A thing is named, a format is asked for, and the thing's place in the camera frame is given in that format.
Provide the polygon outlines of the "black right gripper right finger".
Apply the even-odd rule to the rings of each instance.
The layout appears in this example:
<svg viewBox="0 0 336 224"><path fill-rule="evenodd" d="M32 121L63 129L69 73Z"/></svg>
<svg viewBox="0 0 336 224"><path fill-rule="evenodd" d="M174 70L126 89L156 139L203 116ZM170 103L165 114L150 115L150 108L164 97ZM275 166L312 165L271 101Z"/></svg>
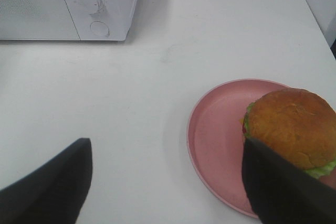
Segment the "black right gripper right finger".
<svg viewBox="0 0 336 224"><path fill-rule="evenodd" d="M242 180L262 223L335 223L335 189L254 138L244 142Z"/></svg>

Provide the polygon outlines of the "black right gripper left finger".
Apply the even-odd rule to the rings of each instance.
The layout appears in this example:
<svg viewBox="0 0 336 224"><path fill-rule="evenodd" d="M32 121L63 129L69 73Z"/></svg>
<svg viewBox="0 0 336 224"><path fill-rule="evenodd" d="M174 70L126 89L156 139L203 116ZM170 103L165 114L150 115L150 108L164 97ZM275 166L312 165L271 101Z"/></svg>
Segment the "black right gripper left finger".
<svg viewBox="0 0 336 224"><path fill-rule="evenodd" d="M1 223L76 223L91 180L91 141L80 138L1 189Z"/></svg>

